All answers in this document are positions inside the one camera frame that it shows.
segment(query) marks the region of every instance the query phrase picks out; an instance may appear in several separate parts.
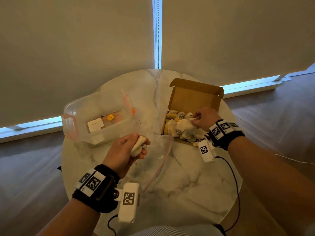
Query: black wristband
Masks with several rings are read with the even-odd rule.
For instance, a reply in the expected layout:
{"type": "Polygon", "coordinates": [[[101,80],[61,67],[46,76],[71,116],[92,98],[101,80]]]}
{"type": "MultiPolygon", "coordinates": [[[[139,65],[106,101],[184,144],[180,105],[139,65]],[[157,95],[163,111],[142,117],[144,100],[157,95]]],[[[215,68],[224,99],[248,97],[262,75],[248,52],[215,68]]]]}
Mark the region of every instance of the black wristband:
{"type": "Polygon", "coordinates": [[[91,197],[84,194],[81,189],[76,189],[72,194],[72,198],[75,198],[87,206],[91,207],[100,213],[109,213],[116,209],[118,202],[114,200],[114,188],[117,186],[119,176],[116,172],[105,165],[98,165],[94,168],[105,176],[105,179],[93,192],[91,197]]]}
{"type": "Polygon", "coordinates": [[[239,126],[233,122],[226,122],[220,119],[215,122],[215,124],[210,127],[209,136],[212,140],[212,145],[215,147],[220,147],[227,151],[227,148],[231,141],[240,136],[245,136],[241,131],[239,126]]]}

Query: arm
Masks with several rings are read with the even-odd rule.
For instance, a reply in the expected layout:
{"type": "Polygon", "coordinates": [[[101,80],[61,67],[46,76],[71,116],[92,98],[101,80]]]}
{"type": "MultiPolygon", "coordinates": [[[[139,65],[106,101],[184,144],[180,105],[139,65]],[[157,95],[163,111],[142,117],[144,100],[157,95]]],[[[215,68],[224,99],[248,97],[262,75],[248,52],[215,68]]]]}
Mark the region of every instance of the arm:
{"type": "MultiPolygon", "coordinates": [[[[221,119],[210,108],[201,109],[194,117],[191,123],[205,131],[221,119]]],[[[246,137],[235,138],[228,152],[244,181],[286,230],[301,234],[315,222],[315,185],[311,180],[246,137]]]]}
{"type": "MultiPolygon", "coordinates": [[[[137,139],[137,132],[117,139],[109,149],[102,163],[115,171],[120,179],[126,176],[128,170],[137,159],[144,159],[144,156],[147,154],[147,150],[143,149],[137,157],[130,156],[131,149],[137,142],[137,139]]],[[[150,141],[147,139],[145,144],[150,145],[150,141]]],[[[38,236],[90,236],[99,218],[100,213],[73,198],[38,233],[38,236]]]]}

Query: round table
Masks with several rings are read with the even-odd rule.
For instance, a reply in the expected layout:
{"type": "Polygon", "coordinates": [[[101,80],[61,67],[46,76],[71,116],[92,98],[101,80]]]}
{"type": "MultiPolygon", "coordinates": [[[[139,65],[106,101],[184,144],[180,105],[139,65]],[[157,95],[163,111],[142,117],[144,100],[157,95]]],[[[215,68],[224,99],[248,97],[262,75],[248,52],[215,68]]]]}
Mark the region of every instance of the round table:
{"type": "MultiPolygon", "coordinates": [[[[123,89],[134,103],[138,132],[152,141],[146,158],[136,161],[122,183],[138,182],[143,188],[158,169],[162,161],[158,150],[159,135],[173,89],[169,84],[175,78],[198,81],[175,71],[149,69],[121,75],[99,88],[99,91],[123,89]]],[[[235,121],[232,111],[223,100],[219,114],[223,119],[235,121]]],[[[91,148],[84,142],[74,143],[65,138],[62,176],[69,199],[74,192],[74,184],[88,169],[103,161],[110,146],[111,143],[91,148]]],[[[222,149],[219,151],[220,156],[231,164],[240,189],[242,178],[228,153],[222,149]]],[[[159,179],[140,197],[135,222],[122,224],[113,220],[111,226],[120,234],[129,235],[156,225],[220,223],[236,199],[235,181],[226,162],[216,159],[215,162],[205,163],[197,147],[174,142],[159,179]]],[[[99,236],[112,234],[107,228],[107,222],[117,213],[118,208],[110,214],[101,214],[94,232],[99,236]]]]}

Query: wrist strap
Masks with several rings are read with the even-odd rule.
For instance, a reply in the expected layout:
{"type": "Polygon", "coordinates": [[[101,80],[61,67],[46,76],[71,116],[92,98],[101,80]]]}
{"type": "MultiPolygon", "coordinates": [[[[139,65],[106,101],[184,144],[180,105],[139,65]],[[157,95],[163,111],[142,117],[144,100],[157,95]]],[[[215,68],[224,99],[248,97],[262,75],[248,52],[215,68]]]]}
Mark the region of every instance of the wrist strap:
{"type": "Polygon", "coordinates": [[[109,213],[116,209],[118,202],[114,201],[114,188],[119,176],[105,165],[98,165],[75,184],[77,188],[72,194],[75,198],[100,213],[109,213]]]}
{"type": "Polygon", "coordinates": [[[236,123],[220,119],[210,127],[209,136],[213,142],[213,146],[219,146],[227,151],[231,141],[239,136],[245,136],[245,134],[236,123]]]}

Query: floor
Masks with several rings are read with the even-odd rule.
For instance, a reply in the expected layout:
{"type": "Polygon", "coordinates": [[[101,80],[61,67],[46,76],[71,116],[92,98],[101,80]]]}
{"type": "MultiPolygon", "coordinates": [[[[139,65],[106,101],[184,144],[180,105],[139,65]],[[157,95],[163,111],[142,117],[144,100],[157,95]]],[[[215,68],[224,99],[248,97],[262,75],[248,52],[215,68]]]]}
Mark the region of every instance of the floor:
{"type": "MultiPolygon", "coordinates": [[[[315,74],[292,79],[274,91],[238,96],[226,103],[256,144],[315,163],[315,74]]],[[[67,203],[57,170],[62,142],[63,133],[56,132],[0,144],[1,235],[35,235],[67,203]]],[[[315,182],[315,166],[286,161],[315,182]]],[[[286,235],[246,183],[240,199],[240,219],[228,235],[286,235]]],[[[234,205],[222,222],[224,228],[234,222],[237,210],[234,205]]]]}

